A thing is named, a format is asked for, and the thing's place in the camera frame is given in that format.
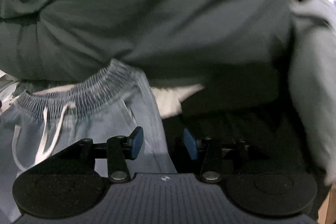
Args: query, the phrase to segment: screw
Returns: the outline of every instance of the screw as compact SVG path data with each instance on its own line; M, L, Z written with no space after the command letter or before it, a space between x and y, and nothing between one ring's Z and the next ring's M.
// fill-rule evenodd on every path
M110 175L113 180L124 180L127 178L127 174L124 171L116 171Z
M217 179L219 179L220 176L221 175L219 175L219 173L213 172L213 171L207 171L207 172L203 173L203 178L205 178L208 181L217 180Z

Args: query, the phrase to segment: logo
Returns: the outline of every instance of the logo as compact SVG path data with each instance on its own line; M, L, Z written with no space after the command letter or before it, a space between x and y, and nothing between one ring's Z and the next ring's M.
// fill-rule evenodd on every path
M170 177L168 177L168 176L164 176L164 177L162 177L161 178L163 181L168 181L168 180L170 180Z

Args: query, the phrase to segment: white drawstring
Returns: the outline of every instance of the white drawstring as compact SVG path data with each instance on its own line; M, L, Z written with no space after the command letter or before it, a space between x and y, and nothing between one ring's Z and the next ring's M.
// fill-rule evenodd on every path
M38 148L36 156L35 156L35 162L34 162L34 164L31 167L33 167L36 164L39 164L40 162L44 161L45 159L47 159L52 154L52 152L53 152L53 150L54 150L54 148L56 146L56 143L58 141L58 137L59 137L59 134L60 134L60 131L61 131L61 128L62 128L64 114L65 114L66 110L68 109L68 107L75 108L76 106L75 106L74 103L67 103L63 107L62 112L61 112L61 117L59 119L58 126L56 128L55 135L54 135L54 137L52 139L50 147L45 152L44 152L45 145L46 145L47 140L48 140L48 133L47 133L48 108L45 108L43 110L44 129L43 129L43 133L42 133L41 142L40 142L39 148ZM17 167L22 172L24 172L24 171L28 170L31 167L29 167L29 168L23 167L22 164L19 162L19 160L17 158L17 155L16 155L16 144L17 144L17 140L18 140L20 131L21 131L21 127L18 126L18 125L16 125L15 126L15 130L14 130L13 142L12 142L12 152L13 152L13 158L14 158L14 161L15 161Z

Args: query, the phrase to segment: black clamp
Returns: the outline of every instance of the black clamp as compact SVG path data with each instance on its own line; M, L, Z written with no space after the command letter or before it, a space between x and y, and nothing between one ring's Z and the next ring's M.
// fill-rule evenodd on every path
M13 184L21 211L39 218L66 218L92 208L112 183L131 180L126 160L135 160L143 144L143 129L106 143L82 139L22 173ZM95 159L107 159L108 178L95 172Z
M201 161L199 180L218 184L237 206L254 215L282 218L308 213L316 182L305 172L280 170L277 162L243 140L232 145L220 139L195 138L184 130L183 142L192 160Z

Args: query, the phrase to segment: elastic waistband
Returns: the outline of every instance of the elastic waistband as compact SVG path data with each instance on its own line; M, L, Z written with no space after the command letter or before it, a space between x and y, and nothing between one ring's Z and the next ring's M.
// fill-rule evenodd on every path
M23 92L17 104L30 113L32 117L43 119L43 110L48 108L49 119L59 119L62 108L68 103L76 107L68 109L69 113L85 117L94 109L110 100L117 100L137 84L140 71L119 61L112 60L110 65L77 84L68 91L51 92L43 95Z

